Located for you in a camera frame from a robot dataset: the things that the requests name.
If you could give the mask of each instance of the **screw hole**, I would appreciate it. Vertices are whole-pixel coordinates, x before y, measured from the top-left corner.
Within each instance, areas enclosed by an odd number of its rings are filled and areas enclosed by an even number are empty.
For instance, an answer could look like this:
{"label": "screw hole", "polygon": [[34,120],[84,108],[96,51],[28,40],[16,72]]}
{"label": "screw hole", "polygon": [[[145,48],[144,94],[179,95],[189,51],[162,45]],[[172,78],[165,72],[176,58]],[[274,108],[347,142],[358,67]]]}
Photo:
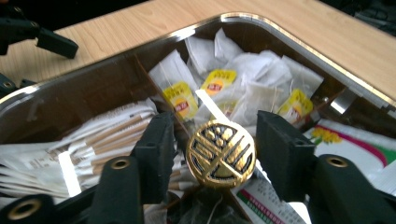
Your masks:
{"label": "screw hole", "polygon": [[127,161],[125,159],[119,159],[117,161],[113,161],[113,163],[111,164],[111,168],[113,168],[115,170],[120,170],[125,167],[128,167],[129,164],[130,164],[129,161]]}
{"label": "screw hole", "polygon": [[25,217],[29,217],[30,215],[34,214],[40,207],[41,202],[38,199],[31,199],[25,202],[21,202],[8,213],[8,218],[10,220],[19,220]]}
{"label": "screw hole", "polygon": [[340,167],[340,168],[345,168],[347,167],[347,162],[341,158],[337,158],[337,157],[329,157],[327,158],[327,163],[329,163],[332,166],[335,167]]}

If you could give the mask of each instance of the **black clamp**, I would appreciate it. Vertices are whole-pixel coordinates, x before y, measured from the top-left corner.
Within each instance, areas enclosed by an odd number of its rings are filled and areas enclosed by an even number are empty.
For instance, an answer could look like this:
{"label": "black clamp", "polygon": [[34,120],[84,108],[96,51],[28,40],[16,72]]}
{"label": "black clamp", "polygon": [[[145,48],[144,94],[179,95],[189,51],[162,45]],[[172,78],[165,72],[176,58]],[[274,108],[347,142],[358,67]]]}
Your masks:
{"label": "black clamp", "polygon": [[35,82],[27,79],[23,79],[19,87],[15,85],[11,79],[0,73],[0,98],[17,91],[18,89],[34,85]]}
{"label": "black clamp", "polygon": [[0,6],[0,55],[6,55],[8,45],[37,38],[36,46],[73,59],[78,45],[70,39],[40,27],[23,16],[19,7]]}

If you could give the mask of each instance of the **gold emblem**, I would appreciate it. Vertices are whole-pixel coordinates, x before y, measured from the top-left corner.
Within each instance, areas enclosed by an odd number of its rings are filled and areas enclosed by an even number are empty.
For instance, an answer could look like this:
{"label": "gold emblem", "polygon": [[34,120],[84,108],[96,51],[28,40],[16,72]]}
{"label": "gold emblem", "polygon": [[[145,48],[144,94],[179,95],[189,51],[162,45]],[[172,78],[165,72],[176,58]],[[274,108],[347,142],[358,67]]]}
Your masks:
{"label": "gold emblem", "polygon": [[209,121],[190,139],[187,162],[204,185],[233,188],[249,179],[256,162],[251,135],[234,122]]}

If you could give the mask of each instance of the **yellow label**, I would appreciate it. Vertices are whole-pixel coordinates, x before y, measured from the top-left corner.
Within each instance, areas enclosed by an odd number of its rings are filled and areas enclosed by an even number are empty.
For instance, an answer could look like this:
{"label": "yellow label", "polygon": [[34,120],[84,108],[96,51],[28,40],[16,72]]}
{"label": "yellow label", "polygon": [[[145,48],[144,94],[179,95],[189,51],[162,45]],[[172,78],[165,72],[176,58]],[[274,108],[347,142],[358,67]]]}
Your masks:
{"label": "yellow label", "polygon": [[209,76],[207,76],[201,90],[205,90],[210,96],[216,95],[222,89],[233,84],[236,78],[236,72],[234,70],[213,70]]}
{"label": "yellow label", "polygon": [[295,89],[289,99],[279,108],[278,115],[292,123],[314,109],[312,101],[299,89]]}
{"label": "yellow label", "polygon": [[192,119],[198,110],[198,105],[191,93],[189,85],[178,82],[163,90],[166,100],[174,107],[175,111],[183,119]]}

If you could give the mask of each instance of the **wooden table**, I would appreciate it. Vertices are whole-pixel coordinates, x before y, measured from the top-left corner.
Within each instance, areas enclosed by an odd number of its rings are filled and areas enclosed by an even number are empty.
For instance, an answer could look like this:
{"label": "wooden table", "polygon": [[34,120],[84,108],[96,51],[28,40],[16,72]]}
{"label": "wooden table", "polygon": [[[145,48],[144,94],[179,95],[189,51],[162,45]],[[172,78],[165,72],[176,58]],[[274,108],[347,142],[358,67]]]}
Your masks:
{"label": "wooden table", "polygon": [[228,12],[269,19],[316,49],[369,90],[396,101],[396,38],[315,0],[156,0],[57,31],[78,43],[69,60],[35,47],[11,45],[0,72],[20,83],[43,81]]}

